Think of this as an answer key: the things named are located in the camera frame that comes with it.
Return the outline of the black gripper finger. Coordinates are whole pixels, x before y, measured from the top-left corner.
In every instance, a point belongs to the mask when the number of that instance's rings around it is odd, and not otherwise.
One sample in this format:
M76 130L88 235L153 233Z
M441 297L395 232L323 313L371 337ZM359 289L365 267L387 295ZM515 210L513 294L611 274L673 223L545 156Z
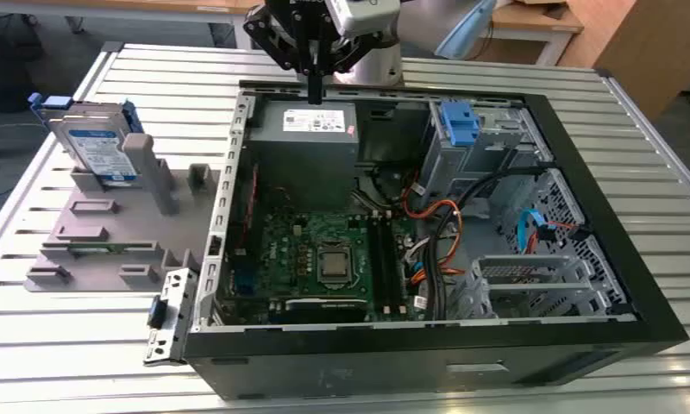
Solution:
M263 49L283 70L302 75L307 83L307 102L315 104L315 66L302 21L293 20L293 41L273 29L270 16L249 16L243 23L247 36Z
M322 103L323 78L335 72L345 73L379 43L379 33L362 34L345 41L345 51L334 51L333 44L341 38L331 19L319 22L319 38L315 54L315 104Z

